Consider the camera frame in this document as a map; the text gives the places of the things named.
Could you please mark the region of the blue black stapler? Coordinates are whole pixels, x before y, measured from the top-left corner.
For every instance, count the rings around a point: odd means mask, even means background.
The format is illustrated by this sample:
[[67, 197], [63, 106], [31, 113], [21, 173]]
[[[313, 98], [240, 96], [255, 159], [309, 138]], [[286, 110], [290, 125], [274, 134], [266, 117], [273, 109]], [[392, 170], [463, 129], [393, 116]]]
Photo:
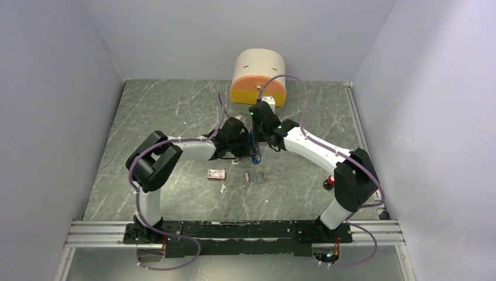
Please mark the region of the blue black stapler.
[[251, 141], [252, 146], [253, 146], [253, 154], [251, 156], [252, 163], [257, 165], [261, 162], [261, 158], [262, 158], [259, 143], [258, 143], [258, 141], [256, 141], [254, 134], [253, 134], [253, 131], [249, 132], [249, 136], [250, 136], [250, 141]]

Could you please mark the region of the red white staple box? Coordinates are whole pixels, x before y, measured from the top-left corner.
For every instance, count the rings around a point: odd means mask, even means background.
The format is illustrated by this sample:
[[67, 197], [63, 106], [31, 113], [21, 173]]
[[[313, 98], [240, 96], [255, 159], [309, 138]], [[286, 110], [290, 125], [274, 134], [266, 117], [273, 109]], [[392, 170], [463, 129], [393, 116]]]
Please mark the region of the red white staple box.
[[224, 180], [226, 179], [226, 171], [220, 169], [209, 169], [206, 178], [208, 180]]

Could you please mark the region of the staple box tray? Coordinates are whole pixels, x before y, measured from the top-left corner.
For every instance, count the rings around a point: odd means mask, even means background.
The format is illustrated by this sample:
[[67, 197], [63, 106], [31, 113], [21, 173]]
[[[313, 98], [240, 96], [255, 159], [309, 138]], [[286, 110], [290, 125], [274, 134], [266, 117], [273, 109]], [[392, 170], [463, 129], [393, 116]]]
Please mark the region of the staple box tray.
[[244, 177], [247, 183], [262, 183], [267, 181], [267, 176], [264, 172], [245, 173]]

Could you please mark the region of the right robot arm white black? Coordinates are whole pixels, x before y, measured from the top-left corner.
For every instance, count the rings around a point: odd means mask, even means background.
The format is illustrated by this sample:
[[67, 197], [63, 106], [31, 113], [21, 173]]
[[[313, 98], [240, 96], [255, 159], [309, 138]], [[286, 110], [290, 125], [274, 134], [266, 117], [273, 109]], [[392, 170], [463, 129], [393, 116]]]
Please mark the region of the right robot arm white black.
[[296, 153], [326, 170], [332, 177], [334, 199], [318, 217], [316, 236], [330, 242], [338, 226], [366, 205], [378, 191], [379, 182], [368, 153], [361, 148], [343, 149], [306, 131], [297, 122], [278, 116], [265, 101], [249, 108], [253, 136], [276, 151]]

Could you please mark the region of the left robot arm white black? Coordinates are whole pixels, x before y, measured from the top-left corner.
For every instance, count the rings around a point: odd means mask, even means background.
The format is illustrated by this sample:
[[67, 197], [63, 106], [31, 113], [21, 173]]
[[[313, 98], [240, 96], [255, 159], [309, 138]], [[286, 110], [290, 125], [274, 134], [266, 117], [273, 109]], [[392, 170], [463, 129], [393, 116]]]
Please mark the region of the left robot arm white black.
[[149, 244], [161, 238], [160, 189], [180, 161], [218, 160], [227, 155], [250, 157], [255, 152], [248, 129], [234, 117], [196, 138], [175, 138], [161, 131], [151, 133], [126, 161], [129, 181], [136, 194], [134, 221], [139, 227], [139, 237]]

